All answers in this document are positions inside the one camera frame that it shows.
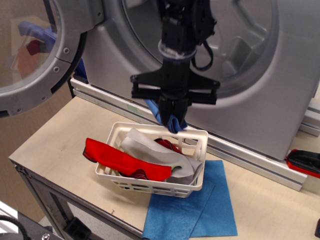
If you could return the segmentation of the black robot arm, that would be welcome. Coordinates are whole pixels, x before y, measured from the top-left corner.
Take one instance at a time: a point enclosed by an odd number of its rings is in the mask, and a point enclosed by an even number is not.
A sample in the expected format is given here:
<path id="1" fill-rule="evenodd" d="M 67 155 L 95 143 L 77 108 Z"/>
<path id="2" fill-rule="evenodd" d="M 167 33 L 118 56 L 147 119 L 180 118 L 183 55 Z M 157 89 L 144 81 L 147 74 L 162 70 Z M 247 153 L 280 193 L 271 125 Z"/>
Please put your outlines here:
<path id="1" fill-rule="evenodd" d="M 155 100 L 160 121 L 167 126 L 175 117 L 179 127 L 184 125 L 188 107 L 193 103 L 214 105 L 220 82 L 198 75 L 213 64 L 213 51 L 207 39 L 212 36 L 216 20 L 208 0 L 159 0 L 162 35 L 158 50 L 163 57 L 162 67 L 153 72 L 133 75 L 131 96 Z M 204 46 L 210 61 L 197 67 L 197 46 Z"/>

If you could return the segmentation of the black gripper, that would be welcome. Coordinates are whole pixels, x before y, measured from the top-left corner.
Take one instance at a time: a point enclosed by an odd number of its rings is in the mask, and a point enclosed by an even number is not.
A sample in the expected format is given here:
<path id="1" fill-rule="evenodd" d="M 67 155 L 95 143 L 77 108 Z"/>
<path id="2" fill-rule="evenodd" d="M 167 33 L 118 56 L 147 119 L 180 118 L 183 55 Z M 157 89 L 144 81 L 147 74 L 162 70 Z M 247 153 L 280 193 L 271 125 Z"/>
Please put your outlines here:
<path id="1" fill-rule="evenodd" d="M 131 97 L 158 100 L 158 110 L 164 126 L 172 113 L 182 125 L 192 103 L 215 105 L 220 82 L 198 75 L 189 60 L 163 60 L 162 67 L 152 72 L 132 75 Z"/>

